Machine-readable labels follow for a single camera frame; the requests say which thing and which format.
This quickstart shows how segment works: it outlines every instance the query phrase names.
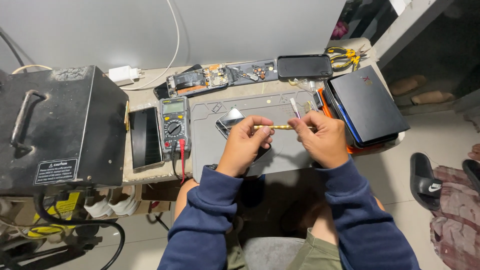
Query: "white power adapter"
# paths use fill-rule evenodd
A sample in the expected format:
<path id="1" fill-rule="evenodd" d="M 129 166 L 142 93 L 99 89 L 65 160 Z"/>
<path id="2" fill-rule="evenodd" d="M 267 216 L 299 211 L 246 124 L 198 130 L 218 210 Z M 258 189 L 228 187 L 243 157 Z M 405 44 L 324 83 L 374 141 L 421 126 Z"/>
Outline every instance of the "white power adapter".
<path id="1" fill-rule="evenodd" d="M 112 68 L 108 70 L 108 77 L 118 86 L 133 84 L 134 79 L 140 78 L 143 74 L 139 68 L 132 68 L 131 66 L 123 66 L 119 68 Z"/>

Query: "orange case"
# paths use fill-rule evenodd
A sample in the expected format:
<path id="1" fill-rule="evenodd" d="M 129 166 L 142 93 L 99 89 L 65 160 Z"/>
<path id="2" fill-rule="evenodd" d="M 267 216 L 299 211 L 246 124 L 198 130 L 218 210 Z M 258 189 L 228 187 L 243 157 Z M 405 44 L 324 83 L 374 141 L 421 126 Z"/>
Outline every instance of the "orange case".
<path id="1" fill-rule="evenodd" d="M 327 103 L 325 102 L 325 98 L 324 98 L 324 95 L 323 95 L 323 90 L 324 90 L 323 88 L 318 89 L 318 92 L 320 92 L 320 97 L 322 98 L 322 102 L 324 103 L 324 105 L 322 106 L 322 110 L 324 111 L 324 114 L 326 116 L 328 116 L 330 118 L 334 118 L 334 117 L 332 117 L 332 114 L 330 113 L 330 110 L 328 109 Z M 356 148 L 356 147 L 351 147 L 351 146 L 347 145 L 347 152 L 349 154 L 355 154 L 355 153 L 360 153 L 360 152 L 370 150 L 370 149 L 380 148 L 382 146 L 383 146 L 383 144 L 378 144 L 378 145 L 369 146 L 369 147 L 365 147 L 365 148 Z"/>

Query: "black slide sandal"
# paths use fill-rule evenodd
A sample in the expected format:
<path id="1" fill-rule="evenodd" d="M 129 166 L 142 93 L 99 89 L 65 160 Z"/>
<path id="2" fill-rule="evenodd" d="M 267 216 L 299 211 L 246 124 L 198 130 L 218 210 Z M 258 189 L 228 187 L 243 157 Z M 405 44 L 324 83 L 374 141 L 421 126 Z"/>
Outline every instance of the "black slide sandal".
<path id="1" fill-rule="evenodd" d="M 414 153 L 410 157 L 410 191 L 415 200 L 427 210 L 440 208 L 442 181 L 435 179 L 428 157 Z"/>
<path id="2" fill-rule="evenodd" d="M 475 190 L 480 193 L 480 164 L 474 160 L 464 160 L 462 169 L 472 182 Z"/>

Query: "sim card tray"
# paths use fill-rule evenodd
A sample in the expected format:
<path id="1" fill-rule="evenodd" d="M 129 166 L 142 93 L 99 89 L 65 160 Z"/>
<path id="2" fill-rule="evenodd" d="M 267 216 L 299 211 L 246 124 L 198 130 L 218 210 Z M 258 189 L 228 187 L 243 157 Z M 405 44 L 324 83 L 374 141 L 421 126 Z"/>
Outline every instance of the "sim card tray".
<path id="1" fill-rule="evenodd" d="M 213 107 L 212 112 L 217 113 L 222 108 L 222 103 L 217 103 L 215 107 Z"/>

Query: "metal handle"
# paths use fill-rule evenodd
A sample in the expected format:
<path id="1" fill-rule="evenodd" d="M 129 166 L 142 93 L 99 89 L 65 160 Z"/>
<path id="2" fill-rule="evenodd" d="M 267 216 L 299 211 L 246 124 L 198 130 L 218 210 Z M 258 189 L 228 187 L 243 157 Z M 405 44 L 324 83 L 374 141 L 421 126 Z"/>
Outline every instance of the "metal handle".
<path id="1" fill-rule="evenodd" d="M 18 139 L 19 139 L 18 137 L 20 136 L 20 131 L 21 131 L 22 126 L 25 122 L 26 111 L 27 111 L 27 108 L 28 108 L 28 101 L 29 101 L 29 99 L 32 95 L 35 95 L 39 98 L 42 98 L 43 100 L 47 99 L 46 95 L 40 94 L 36 90 L 29 90 L 29 91 L 25 92 L 25 97 L 24 97 L 24 100 L 22 102 L 22 106 L 20 107 L 20 111 L 18 112 L 18 115 L 17 115 L 17 120 L 15 121 L 15 126 L 13 127 L 12 139 L 10 140 L 10 145 L 11 146 L 13 146 L 17 149 L 20 149 L 20 150 L 25 150 L 25 151 L 32 150 L 32 147 L 19 143 L 18 142 Z"/>

